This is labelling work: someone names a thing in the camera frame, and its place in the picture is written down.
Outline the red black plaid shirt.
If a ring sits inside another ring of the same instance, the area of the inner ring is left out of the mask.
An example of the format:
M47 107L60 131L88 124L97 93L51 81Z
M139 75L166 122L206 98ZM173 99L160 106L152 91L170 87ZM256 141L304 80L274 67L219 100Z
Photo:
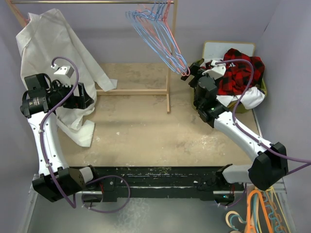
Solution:
M250 87L258 86L265 71L265 65L259 57L249 57L236 49L229 49L224 55L223 60L245 59L249 61L254 68L254 77ZM226 64L224 76L218 78L215 82L218 86L218 95L236 96L241 95L245 90L251 77L251 68L245 62L233 62Z

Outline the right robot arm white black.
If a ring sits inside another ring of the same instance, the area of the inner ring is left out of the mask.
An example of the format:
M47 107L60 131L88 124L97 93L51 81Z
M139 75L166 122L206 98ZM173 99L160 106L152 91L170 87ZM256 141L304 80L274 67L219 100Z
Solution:
M202 62L190 65L190 74L194 76L189 82L194 92L193 105L203 122L228 136L252 161L251 165L223 167L216 184L221 190L227 190L233 183L252 183L265 191L288 174L286 148L251 131L216 99L215 80L201 68Z

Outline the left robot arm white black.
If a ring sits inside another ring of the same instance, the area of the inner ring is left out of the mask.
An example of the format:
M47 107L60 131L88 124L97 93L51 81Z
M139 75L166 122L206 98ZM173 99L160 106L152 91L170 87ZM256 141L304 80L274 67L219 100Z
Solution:
M34 190L55 202L87 188L100 185L94 168L69 167L60 145L56 124L56 108L85 109L94 101L83 83L65 85L52 81L45 73L25 78L28 90L22 96L21 113L31 126L39 159L39 177L32 182Z

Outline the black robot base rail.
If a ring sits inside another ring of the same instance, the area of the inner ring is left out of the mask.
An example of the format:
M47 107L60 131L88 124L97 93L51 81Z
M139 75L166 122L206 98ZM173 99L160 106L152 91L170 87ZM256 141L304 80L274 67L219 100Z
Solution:
M231 203L243 184L227 183L221 166L96 166L93 184L85 191L103 202L118 198L200 199Z

